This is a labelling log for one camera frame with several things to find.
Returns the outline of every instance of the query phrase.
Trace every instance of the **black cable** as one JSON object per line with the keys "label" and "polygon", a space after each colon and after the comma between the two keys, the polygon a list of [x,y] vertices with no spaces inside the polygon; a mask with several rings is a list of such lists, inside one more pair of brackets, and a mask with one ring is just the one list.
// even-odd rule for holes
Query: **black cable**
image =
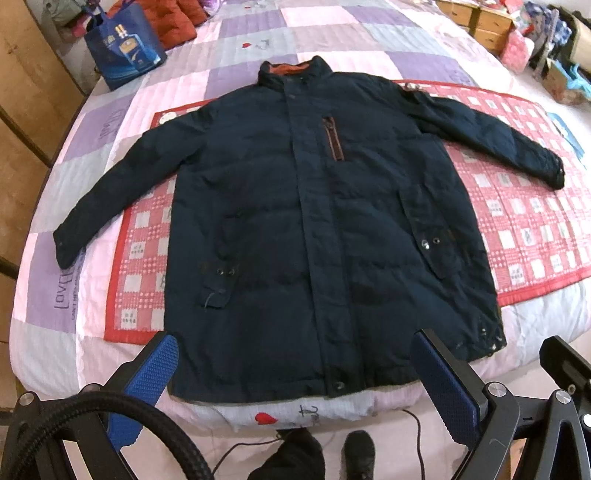
{"label": "black cable", "polygon": [[232,451],[234,450],[234,448],[236,447],[240,447],[240,446],[255,446],[255,445],[269,445],[270,443],[275,443],[275,442],[279,442],[283,439],[275,439],[275,440],[269,440],[268,442],[258,442],[258,443],[235,443],[234,445],[232,445],[227,451],[226,453],[224,453],[222,455],[222,458],[220,458],[220,461],[218,463],[216,463],[216,466],[213,467],[212,470],[212,475],[215,475],[217,472],[217,469],[220,468],[220,465],[222,464],[222,462],[226,459],[226,457],[228,455],[230,455],[232,453]]}
{"label": "black cable", "polygon": [[423,461],[423,454],[421,453],[421,421],[410,410],[403,408],[402,411],[408,413],[411,417],[413,417],[417,421],[417,455],[418,455],[418,462],[421,464],[421,480],[425,480],[425,478],[426,478],[425,477],[425,462]]}
{"label": "black cable", "polygon": [[70,420],[93,412],[119,413],[144,425],[170,450],[189,480],[213,480],[201,452],[166,414],[152,405],[115,392],[88,392],[67,398],[39,417],[23,434],[2,480],[19,480],[39,448]]}

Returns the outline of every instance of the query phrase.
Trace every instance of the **black braided hose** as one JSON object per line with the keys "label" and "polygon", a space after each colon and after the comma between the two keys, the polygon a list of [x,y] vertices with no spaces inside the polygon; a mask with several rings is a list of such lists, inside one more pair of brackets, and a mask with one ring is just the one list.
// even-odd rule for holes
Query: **black braided hose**
{"label": "black braided hose", "polygon": [[70,420],[87,413],[119,413],[152,431],[170,450],[188,480],[213,480],[201,452],[191,438],[166,414],[147,403],[115,392],[88,392],[65,399],[44,413],[19,440],[1,480],[19,480],[39,448]]}

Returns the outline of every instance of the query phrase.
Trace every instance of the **brown zipper trim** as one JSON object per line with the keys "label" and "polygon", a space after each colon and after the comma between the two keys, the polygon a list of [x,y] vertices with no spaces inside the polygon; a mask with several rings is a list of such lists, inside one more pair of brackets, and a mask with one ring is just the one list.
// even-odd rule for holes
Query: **brown zipper trim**
{"label": "brown zipper trim", "polygon": [[326,130],[326,135],[329,137],[329,145],[333,158],[336,161],[344,160],[345,155],[343,155],[343,148],[340,146],[339,135],[336,132],[335,119],[331,116],[325,116],[322,119],[322,123],[324,125],[324,130]]}

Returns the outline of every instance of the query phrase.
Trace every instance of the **pink bag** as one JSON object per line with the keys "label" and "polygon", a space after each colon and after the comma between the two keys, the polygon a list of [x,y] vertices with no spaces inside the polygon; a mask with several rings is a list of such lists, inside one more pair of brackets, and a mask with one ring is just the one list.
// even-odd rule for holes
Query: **pink bag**
{"label": "pink bag", "polygon": [[522,73],[530,55],[525,37],[518,30],[513,30],[501,55],[501,63],[515,73]]}

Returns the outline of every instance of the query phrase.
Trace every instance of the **blue shopping bag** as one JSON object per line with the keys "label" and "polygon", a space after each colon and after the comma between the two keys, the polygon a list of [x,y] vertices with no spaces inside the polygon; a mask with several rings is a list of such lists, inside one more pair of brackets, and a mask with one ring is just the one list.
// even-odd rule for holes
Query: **blue shopping bag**
{"label": "blue shopping bag", "polygon": [[164,48],[140,5],[124,0],[113,18],[97,9],[90,12],[84,39],[111,90],[164,63]]}

